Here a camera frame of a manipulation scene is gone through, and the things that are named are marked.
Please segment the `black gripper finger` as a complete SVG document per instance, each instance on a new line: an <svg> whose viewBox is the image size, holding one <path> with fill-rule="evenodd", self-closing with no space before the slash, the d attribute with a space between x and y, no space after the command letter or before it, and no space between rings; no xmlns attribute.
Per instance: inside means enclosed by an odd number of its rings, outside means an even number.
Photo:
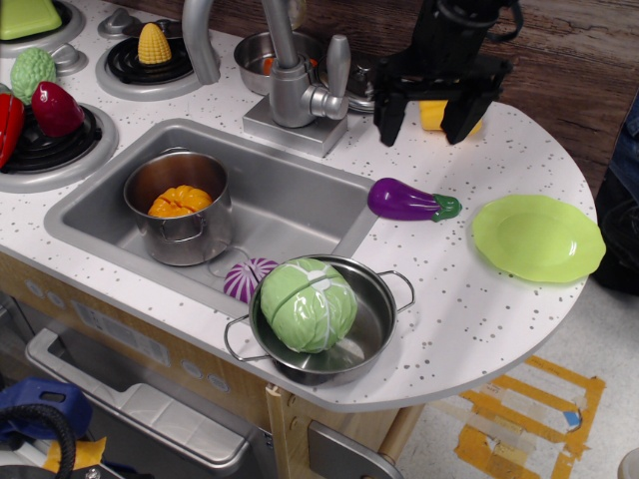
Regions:
<svg viewBox="0 0 639 479"><path fill-rule="evenodd" d="M456 145L465 140L499 93L457 93L447 98L440 124L447 141Z"/></svg>
<svg viewBox="0 0 639 479"><path fill-rule="evenodd" d="M374 100L373 122L380 141L387 147L394 145L403 123L409 98L404 94L377 94Z"/></svg>

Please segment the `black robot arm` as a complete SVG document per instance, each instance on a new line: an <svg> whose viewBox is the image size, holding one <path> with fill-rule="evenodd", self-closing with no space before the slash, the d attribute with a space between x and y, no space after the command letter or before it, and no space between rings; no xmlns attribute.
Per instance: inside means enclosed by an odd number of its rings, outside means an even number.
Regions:
<svg viewBox="0 0 639 479"><path fill-rule="evenodd" d="M410 45L377 63L373 122L380 141L392 146L406 105L426 100L447 102L440 128L450 144L464 140L512 71L510 61L479 50L485 40L515 39L523 22L517 1L425 1Z"/></svg>

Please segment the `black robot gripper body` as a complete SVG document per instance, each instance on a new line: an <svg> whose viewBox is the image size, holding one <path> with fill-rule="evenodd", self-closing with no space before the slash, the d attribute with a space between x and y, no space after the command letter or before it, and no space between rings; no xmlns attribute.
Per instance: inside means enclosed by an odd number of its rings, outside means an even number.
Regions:
<svg viewBox="0 0 639 479"><path fill-rule="evenodd" d="M410 101L447 100L483 108L499 98L512 64L480 49L508 42L512 30L494 33L497 13L421 13L410 44L376 67L374 105L403 108Z"/></svg>

